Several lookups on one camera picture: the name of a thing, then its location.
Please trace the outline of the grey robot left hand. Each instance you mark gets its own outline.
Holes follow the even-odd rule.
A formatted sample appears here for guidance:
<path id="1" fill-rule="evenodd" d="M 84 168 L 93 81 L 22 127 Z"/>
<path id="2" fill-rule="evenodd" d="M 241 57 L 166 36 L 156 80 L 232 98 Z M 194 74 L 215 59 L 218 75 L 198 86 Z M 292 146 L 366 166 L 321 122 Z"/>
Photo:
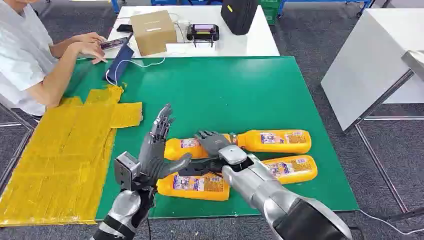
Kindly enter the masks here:
<path id="1" fill-rule="evenodd" d="M 175 120 L 171 117 L 173 110 L 167 103 L 158 113 L 150 131 L 145 135 L 140 148 L 138 160 L 140 172 L 154 182 L 180 171 L 192 161 L 192 154 L 185 153 L 179 160 L 166 161 L 165 147 L 169 129 Z"/>

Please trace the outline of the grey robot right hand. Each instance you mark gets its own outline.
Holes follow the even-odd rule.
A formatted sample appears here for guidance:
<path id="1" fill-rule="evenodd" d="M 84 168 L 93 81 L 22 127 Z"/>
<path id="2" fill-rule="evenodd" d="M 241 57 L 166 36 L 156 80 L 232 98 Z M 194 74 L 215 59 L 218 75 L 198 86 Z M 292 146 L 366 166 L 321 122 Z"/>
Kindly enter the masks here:
<path id="1" fill-rule="evenodd" d="M 193 136 L 209 157 L 218 156 L 219 150 L 231 145 L 231 142 L 223 134 L 216 131 L 200 130 Z"/>

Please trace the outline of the person's left hand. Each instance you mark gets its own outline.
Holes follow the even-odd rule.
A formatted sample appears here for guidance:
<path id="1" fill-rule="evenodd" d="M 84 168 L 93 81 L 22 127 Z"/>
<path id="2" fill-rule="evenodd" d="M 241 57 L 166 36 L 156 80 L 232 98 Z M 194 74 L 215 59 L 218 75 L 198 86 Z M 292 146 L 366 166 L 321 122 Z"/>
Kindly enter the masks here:
<path id="1" fill-rule="evenodd" d="M 71 37 L 73 42 L 95 43 L 100 45 L 106 41 L 106 38 L 96 32 L 79 34 Z"/>

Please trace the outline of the person's right hand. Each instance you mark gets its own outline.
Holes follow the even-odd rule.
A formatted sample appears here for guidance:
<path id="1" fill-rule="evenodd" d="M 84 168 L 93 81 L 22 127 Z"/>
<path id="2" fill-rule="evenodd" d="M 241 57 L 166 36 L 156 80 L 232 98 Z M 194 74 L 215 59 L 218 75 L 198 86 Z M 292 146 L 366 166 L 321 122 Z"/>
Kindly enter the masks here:
<path id="1" fill-rule="evenodd" d="M 97 43 L 74 42 L 69 47 L 76 53 L 77 57 L 91 59 L 91 63 L 93 65 L 96 65 L 100 62 L 108 62 L 108 60 L 105 59 L 104 51 Z"/>

